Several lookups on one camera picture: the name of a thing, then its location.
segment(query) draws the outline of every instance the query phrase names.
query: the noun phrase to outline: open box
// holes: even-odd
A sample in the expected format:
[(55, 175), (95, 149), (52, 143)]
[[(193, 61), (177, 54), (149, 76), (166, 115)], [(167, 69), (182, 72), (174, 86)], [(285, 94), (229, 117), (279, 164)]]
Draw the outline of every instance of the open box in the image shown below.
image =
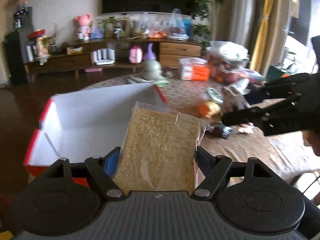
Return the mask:
[[(25, 156), (27, 171), (38, 176), (61, 157), (79, 163), (91, 156), (105, 156), (121, 146), (137, 101), (168, 108), (159, 88), (149, 83), (51, 97)], [(77, 182), (86, 184), (83, 179)]]

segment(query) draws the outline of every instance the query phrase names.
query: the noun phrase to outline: wooden floor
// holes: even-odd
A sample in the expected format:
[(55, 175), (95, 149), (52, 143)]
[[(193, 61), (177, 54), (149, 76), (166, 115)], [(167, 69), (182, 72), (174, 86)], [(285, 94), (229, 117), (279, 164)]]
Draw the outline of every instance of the wooden floor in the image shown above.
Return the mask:
[(27, 185), (23, 158), (50, 96), (130, 72), (128, 69), (80, 72), (78, 79), (74, 71), (46, 73), (38, 75), (35, 83), (0, 89), (0, 193), (20, 192)]

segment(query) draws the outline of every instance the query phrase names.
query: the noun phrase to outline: tv stand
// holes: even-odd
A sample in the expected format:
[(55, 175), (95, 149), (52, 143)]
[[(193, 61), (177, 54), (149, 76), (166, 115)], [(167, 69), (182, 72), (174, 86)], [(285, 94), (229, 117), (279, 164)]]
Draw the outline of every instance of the tv stand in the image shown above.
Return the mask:
[[(171, 68), (178, 68), (178, 60), (183, 57), (200, 57), (202, 47), (193, 40), (177, 41), (169, 39), (128, 39), (128, 38), (103, 38), (84, 42), (77, 42), (73, 45), (82, 46), (83, 52), (78, 55), (53, 54), (43, 66), (38, 61), (25, 64), (27, 74), (31, 75), (32, 82), (38, 73), (47, 73), (64, 70), (75, 70), (76, 78), (79, 70), (90, 68), (131, 68), (136, 72), (140, 64), (129, 62), (129, 50), (133, 45), (138, 45), (145, 50), (149, 42), (153, 42), (153, 51), (161, 65)], [(95, 65), (92, 60), (92, 52), (97, 49), (112, 48), (116, 50), (116, 62), (114, 64)]]

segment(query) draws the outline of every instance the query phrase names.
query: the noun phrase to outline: pink bear figurine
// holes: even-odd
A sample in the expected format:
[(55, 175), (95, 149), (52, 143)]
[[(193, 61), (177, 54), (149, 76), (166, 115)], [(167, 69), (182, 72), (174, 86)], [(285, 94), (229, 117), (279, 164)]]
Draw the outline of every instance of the pink bear figurine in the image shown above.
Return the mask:
[(91, 25), (91, 17), (89, 14), (83, 16), (76, 16), (75, 20), (78, 22), (78, 38), (80, 40), (88, 40), (89, 33), (91, 32), (90, 25)]

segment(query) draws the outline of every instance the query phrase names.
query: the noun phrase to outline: curtain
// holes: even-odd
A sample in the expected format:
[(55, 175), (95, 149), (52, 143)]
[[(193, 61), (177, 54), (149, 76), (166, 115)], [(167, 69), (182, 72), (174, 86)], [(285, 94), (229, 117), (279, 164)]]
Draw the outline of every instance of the curtain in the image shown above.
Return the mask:
[(269, 16), (273, 7), (274, 0), (264, 0), (263, 15), (251, 57), (250, 69), (260, 71), (266, 40), (268, 35)]

